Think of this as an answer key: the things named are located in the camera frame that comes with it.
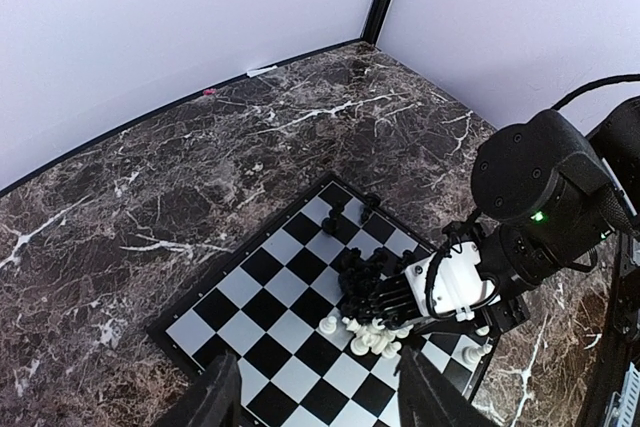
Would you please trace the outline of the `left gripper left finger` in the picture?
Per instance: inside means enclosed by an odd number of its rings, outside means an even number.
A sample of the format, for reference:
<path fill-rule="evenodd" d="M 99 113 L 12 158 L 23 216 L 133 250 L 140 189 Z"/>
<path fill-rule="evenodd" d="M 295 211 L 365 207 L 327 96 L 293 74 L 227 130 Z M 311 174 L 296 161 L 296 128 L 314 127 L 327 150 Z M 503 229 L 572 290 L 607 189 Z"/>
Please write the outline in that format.
<path fill-rule="evenodd" d="M 241 376 L 236 357 L 217 356 L 167 412 L 168 426 L 239 426 Z"/>

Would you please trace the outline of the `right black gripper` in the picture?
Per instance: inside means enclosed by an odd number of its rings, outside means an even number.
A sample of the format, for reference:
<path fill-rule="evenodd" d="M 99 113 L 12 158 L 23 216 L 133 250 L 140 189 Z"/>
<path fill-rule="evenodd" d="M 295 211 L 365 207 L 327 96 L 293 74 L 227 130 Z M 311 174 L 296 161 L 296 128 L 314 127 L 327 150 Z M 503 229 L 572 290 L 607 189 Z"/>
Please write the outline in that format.
<path fill-rule="evenodd" d="M 370 297 L 374 317 L 382 319 L 389 328 L 412 325 L 416 334 L 431 333 L 472 335 L 483 327 L 491 335 L 501 335 L 530 319 L 524 299 L 500 300 L 475 311 L 471 321 L 458 322 L 454 317 L 433 320 L 419 311 L 418 303 L 404 274 L 383 280 Z"/>

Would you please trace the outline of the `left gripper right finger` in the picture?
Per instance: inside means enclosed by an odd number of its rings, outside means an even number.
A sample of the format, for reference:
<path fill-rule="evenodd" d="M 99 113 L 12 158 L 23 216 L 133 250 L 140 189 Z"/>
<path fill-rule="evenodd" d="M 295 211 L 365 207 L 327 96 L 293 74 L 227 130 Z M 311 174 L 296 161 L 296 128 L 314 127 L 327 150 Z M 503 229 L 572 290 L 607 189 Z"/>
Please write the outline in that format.
<path fill-rule="evenodd" d="M 397 374 L 398 411 L 402 427 L 495 426 L 419 350 L 401 351 Z"/>

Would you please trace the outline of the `white chess piece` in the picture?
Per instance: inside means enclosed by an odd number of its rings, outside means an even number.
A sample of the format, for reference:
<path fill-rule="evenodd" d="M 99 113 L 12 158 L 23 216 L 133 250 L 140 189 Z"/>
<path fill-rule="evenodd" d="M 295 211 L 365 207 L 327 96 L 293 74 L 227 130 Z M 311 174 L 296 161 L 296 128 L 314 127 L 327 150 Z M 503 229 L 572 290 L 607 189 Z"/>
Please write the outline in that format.
<path fill-rule="evenodd" d="M 468 346 L 463 348 L 461 356 L 465 364 L 474 366 L 478 364 L 483 359 L 483 357 L 488 355 L 491 351 L 492 346 L 490 344 L 475 347 Z"/>

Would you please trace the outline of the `black grey chessboard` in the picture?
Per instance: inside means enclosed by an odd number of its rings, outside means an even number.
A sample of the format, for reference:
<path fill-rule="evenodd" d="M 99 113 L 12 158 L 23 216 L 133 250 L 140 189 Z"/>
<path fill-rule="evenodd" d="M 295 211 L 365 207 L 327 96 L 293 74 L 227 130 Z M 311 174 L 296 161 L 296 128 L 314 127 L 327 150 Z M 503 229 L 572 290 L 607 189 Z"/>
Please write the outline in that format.
<path fill-rule="evenodd" d="M 339 230 L 321 223 L 345 204 Z M 341 257 L 381 250 L 390 275 L 405 252 L 429 247 L 400 221 L 376 212 L 360 223 L 363 197 L 325 175 L 269 221 L 148 330 L 190 378 L 233 354 L 244 426 L 396 426 L 397 361 L 355 355 L 339 308 Z"/>

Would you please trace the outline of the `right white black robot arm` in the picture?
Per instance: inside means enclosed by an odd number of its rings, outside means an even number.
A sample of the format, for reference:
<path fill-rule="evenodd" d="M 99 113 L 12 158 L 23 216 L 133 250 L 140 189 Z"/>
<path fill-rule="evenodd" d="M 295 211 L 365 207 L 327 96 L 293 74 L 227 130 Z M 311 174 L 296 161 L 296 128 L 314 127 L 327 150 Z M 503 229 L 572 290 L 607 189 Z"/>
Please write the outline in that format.
<path fill-rule="evenodd" d="M 478 149 L 474 211 L 448 224 L 427 258 L 370 296 L 372 316 L 397 329 L 500 335 L 523 324 L 523 294 L 560 270 L 590 272 L 612 233 L 639 234 L 639 101 L 614 108 L 589 135 L 559 106 L 502 128 Z"/>

